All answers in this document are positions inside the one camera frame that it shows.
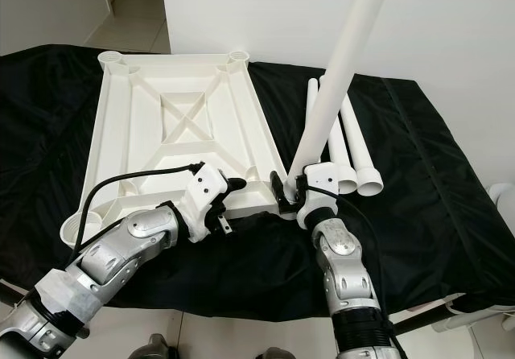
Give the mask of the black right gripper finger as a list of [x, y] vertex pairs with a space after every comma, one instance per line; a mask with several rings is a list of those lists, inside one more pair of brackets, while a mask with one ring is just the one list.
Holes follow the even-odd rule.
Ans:
[[271, 191], [274, 195], [279, 214], [290, 214], [291, 203], [286, 198], [286, 185], [284, 185], [278, 172], [270, 172]]

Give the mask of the white plastic children table top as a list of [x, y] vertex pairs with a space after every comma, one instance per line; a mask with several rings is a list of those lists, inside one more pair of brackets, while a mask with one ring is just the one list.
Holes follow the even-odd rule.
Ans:
[[102, 52], [103, 80], [80, 204], [61, 227], [68, 246], [162, 202], [174, 205], [202, 165], [246, 187], [225, 219], [277, 214], [270, 172], [286, 172], [248, 75], [247, 52]]

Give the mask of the black cloth table cover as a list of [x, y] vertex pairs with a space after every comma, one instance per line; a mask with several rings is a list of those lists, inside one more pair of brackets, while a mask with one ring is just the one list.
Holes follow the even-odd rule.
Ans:
[[[80, 204], [98, 55], [43, 45], [0, 58], [0, 277], [15, 286], [70, 255], [59, 231]], [[415, 80], [357, 73], [348, 95], [384, 190], [350, 197], [341, 215], [386, 307], [454, 294], [515, 304], [515, 235]], [[148, 261], [111, 305], [274, 322], [327, 315], [309, 233], [273, 214], [233, 226]]]

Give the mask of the grey robot left leg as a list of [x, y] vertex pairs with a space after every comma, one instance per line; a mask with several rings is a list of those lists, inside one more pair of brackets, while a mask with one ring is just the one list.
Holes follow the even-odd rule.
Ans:
[[178, 359], [178, 351], [167, 343], [162, 334], [154, 333], [148, 343], [139, 349], [139, 359]]

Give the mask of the white floor fan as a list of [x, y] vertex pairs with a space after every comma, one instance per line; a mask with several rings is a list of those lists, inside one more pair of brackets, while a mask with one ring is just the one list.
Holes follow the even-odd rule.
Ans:
[[487, 188], [490, 200], [497, 206], [501, 206], [501, 201], [507, 196], [515, 196], [515, 183], [497, 183]]

